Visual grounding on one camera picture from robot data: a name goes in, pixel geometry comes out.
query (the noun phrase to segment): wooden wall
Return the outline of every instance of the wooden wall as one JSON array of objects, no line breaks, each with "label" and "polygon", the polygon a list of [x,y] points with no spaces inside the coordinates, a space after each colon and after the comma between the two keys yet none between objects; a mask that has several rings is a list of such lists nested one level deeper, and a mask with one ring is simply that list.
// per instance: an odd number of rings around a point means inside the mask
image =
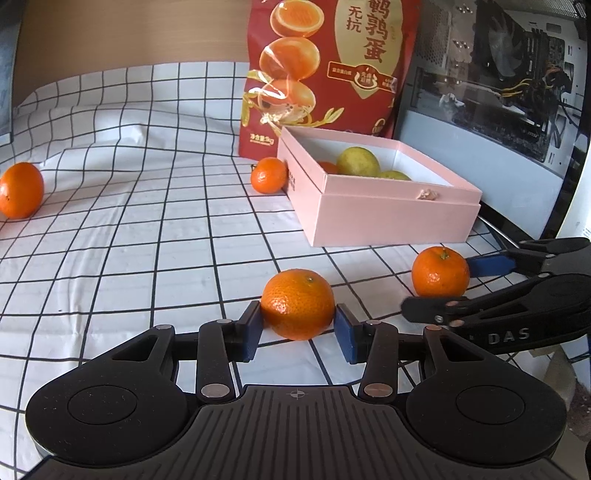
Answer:
[{"label": "wooden wall", "polygon": [[177,61],[248,61],[251,0],[28,0],[15,105],[70,76]]}]

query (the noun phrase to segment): circular pad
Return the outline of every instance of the circular pad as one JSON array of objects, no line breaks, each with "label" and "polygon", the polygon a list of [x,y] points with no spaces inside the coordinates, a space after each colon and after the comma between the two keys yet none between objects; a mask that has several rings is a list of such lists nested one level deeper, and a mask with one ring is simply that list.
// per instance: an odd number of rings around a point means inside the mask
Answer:
[{"label": "circular pad", "polygon": [[503,425],[521,417],[521,397],[503,387],[481,385],[464,390],[456,398],[457,409],[471,420],[486,425]]},{"label": "circular pad", "polygon": [[74,395],[68,410],[87,425],[108,425],[129,417],[137,405],[137,397],[126,388],[100,385]]}]

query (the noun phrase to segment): pink cardboard box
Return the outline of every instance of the pink cardboard box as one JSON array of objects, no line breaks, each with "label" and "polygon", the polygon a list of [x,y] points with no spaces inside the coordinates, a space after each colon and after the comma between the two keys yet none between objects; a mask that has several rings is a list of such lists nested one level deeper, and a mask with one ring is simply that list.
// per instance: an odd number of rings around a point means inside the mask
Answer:
[{"label": "pink cardboard box", "polygon": [[[354,146],[412,181],[328,175],[317,163],[335,163]],[[313,247],[465,242],[480,209],[474,185],[396,140],[284,127],[277,156],[287,162],[287,196]]]}]

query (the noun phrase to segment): white tablecloth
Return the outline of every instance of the white tablecloth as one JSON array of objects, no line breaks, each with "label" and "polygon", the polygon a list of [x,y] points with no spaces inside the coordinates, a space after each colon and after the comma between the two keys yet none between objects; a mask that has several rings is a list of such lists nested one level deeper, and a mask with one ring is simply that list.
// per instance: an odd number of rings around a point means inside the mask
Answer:
[{"label": "white tablecloth", "polygon": [[[309,268],[360,320],[384,319],[419,333],[400,315],[409,270],[425,245],[311,248],[287,197],[261,196],[251,162],[236,156],[247,65],[183,63],[113,70],[37,90],[16,111],[15,139],[0,170],[31,161],[43,172],[44,204],[0,228],[0,479],[40,457],[25,426],[35,391],[84,361],[159,323],[177,332],[237,319],[274,274]],[[498,248],[477,223],[469,257]],[[469,297],[520,281],[473,279]],[[504,355],[542,375],[548,358]],[[363,365],[345,362],[329,331],[290,342],[265,330],[249,383],[356,385]],[[195,364],[178,385],[194,391]],[[399,391],[418,382],[399,371]]]}]

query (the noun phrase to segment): red snack bag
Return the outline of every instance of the red snack bag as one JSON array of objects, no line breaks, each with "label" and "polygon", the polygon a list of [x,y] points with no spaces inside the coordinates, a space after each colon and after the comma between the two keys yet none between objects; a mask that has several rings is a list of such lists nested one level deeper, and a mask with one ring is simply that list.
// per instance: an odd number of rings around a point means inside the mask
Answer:
[{"label": "red snack bag", "polygon": [[377,135],[413,53],[419,0],[252,0],[239,154],[275,155],[283,125]]}]

